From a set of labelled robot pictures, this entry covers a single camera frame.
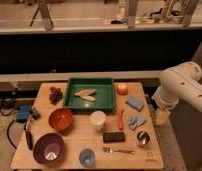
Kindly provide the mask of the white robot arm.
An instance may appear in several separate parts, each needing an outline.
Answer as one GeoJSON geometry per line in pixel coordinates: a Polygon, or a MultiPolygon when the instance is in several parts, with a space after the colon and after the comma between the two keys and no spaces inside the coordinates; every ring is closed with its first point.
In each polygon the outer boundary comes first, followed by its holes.
{"type": "Polygon", "coordinates": [[[201,67],[192,61],[161,72],[160,86],[152,96],[157,105],[157,125],[163,125],[169,119],[170,111],[176,107],[180,99],[202,113],[202,84],[199,83],[201,77],[201,67]]]}

